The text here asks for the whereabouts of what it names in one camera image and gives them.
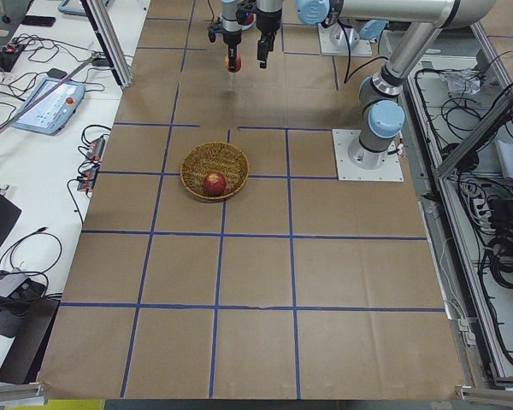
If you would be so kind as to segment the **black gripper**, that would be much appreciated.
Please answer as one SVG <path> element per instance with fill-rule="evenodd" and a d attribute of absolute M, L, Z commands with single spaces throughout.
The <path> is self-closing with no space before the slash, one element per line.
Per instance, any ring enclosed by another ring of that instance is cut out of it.
<path fill-rule="evenodd" d="M 238 45 L 241 43 L 242 29 L 238 23 L 212 23 L 208 26 L 208 38 L 214 43 L 218 35 L 222 35 L 223 42 L 227 45 L 228 56 L 226 67 L 229 73 L 237 73 L 239 70 Z"/>
<path fill-rule="evenodd" d="M 257 12 L 256 27 L 261 33 L 257 43 L 257 60 L 259 67 L 266 69 L 268 54 L 274 50 L 274 41 L 280 29 L 280 12 Z"/>

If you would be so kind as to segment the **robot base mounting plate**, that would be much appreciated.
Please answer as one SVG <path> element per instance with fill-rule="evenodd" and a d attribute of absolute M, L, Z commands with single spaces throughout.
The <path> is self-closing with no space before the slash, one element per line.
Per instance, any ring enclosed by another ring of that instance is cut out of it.
<path fill-rule="evenodd" d="M 332 129 L 333 148 L 339 181 L 402 183 L 404 176 L 394 142 L 386 151 L 373 153 L 360 144 L 360 130 Z"/>

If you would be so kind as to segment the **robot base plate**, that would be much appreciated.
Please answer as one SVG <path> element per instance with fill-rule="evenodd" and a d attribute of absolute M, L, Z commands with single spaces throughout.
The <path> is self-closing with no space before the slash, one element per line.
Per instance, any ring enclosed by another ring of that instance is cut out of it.
<path fill-rule="evenodd" d="M 318 34 L 323 56 L 369 57 L 373 54 L 370 42 L 360 39 L 354 28 L 318 26 Z"/>

